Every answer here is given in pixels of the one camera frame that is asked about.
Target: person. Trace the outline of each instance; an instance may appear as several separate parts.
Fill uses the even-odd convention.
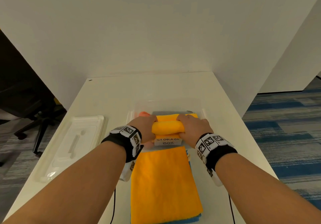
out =
[[[128,125],[138,129],[142,143],[155,139],[155,116],[137,117]],[[213,133],[205,119],[179,115],[192,148],[205,133]],[[126,161],[124,147],[105,141],[72,164],[4,224],[96,224],[102,216]],[[321,211],[238,153],[223,155],[215,172],[247,224],[321,223]]]

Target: forearm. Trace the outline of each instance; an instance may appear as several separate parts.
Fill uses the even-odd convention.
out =
[[[104,142],[53,179],[4,223],[96,224],[124,168],[122,146]]]
[[[321,222],[321,211],[239,154],[223,156],[215,171],[247,224]]]

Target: box label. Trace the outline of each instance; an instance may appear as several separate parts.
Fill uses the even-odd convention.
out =
[[[155,145],[180,145],[182,144],[181,138],[157,138],[155,139]]]

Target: white wall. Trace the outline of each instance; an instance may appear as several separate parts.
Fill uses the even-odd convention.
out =
[[[67,108],[87,77],[214,71],[243,115],[315,1],[0,0],[0,27]]]
[[[303,90],[321,70],[321,0],[295,34],[260,93]]]

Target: person's left arm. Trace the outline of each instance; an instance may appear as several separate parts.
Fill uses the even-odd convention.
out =
[[[151,133],[156,117],[138,117],[129,123],[142,134]],[[25,203],[4,224],[96,224],[116,188],[126,161],[122,146],[106,141],[72,164]]]

